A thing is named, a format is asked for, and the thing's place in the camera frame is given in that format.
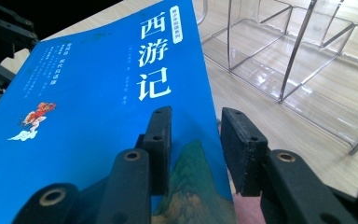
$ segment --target blue book cover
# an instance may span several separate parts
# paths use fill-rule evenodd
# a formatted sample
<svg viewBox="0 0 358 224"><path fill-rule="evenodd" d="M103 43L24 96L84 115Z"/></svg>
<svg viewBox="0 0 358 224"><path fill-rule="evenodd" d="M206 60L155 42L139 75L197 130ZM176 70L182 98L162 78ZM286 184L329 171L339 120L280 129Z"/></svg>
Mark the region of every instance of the blue book cover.
<svg viewBox="0 0 358 224"><path fill-rule="evenodd" d="M0 99L0 223L47 185L107 177L166 105L170 192L152 197L152 222L235 223L191 0L36 45Z"/></svg>

